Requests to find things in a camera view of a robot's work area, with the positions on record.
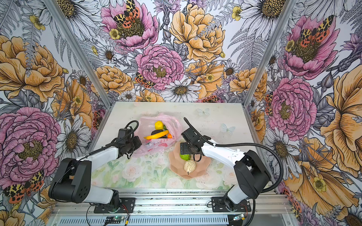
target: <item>pink plastic bag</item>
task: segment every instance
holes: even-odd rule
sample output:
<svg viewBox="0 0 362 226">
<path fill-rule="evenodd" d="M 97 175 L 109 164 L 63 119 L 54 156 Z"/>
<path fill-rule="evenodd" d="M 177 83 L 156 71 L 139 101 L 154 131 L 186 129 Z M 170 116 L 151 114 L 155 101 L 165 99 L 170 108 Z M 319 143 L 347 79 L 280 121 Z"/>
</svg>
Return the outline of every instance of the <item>pink plastic bag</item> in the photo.
<svg viewBox="0 0 362 226">
<path fill-rule="evenodd" d="M 159 138 L 146 140 L 144 137 L 150 136 L 152 131 L 155 130 L 155 123 L 157 121 L 163 122 L 170 134 L 171 139 Z M 139 126 L 135 132 L 135 136 L 138 136 L 142 142 L 141 147 L 137 149 L 132 156 L 141 157 L 146 154 L 152 154 L 155 152 L 161 152 L 166 147 L 171 146 L 180 137 L 182 127 L 179 121 L 172 116 L 159 114 L 156 117 L 141 117 L 139 119 Z"/>
</svg>

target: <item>green fruit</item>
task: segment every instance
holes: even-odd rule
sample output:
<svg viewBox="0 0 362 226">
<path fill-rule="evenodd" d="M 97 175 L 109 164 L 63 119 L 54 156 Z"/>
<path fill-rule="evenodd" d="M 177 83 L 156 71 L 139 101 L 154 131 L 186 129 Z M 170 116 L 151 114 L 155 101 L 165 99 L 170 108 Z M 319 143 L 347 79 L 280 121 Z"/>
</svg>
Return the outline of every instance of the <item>green fruit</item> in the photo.
<svg viewBox="0 0 362 226">
<path fill-rule="evenodd" d="M 191 156 L 190 155 L 180 155 L 180 157 L 183 159 L 183 160 L 190 160 L 191 159 Z"/>
</svg>

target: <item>toy fruit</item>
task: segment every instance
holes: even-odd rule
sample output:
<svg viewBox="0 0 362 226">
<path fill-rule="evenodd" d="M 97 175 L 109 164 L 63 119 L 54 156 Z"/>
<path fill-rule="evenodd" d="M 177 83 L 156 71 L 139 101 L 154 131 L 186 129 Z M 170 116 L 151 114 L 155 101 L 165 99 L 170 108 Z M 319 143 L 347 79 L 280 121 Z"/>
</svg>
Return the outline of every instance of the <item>toy fruit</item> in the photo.
<svg viewBox="0 0 362 226">
<path fill-rule="evenodd" d="M 196 169 L 196 163 L 192 160 L 188 160 L 185 162 L 184 170 L 187 172 L 187 174 L 190 174 Z"/>
<path fill-rule="evenodd" d="M 155 129 L 163 129 L 164 125 L 161 121 L 155 123 Z"/>
<path fill-rule="evenodd" d="M 164 135 L 167 135 L 169 134 L 168 130 L 166 131 L 162 131 L 160 133 L 156 133 L 154 135 L 151 135 L 151 136 L 147 136 L 147 137 L 144 137 L 146 140 L 150 140 L 150 139 L 157 139 L 157 138 L 160 138 L 160 137 L 163 137 Z"/>
<path fill-rule="evenodd" d="M 190 160 L 191 159 L 191 156 L 190 155 L 180 155 L 180 157 L 183 159 L 183 160 Z"/>
</svg>

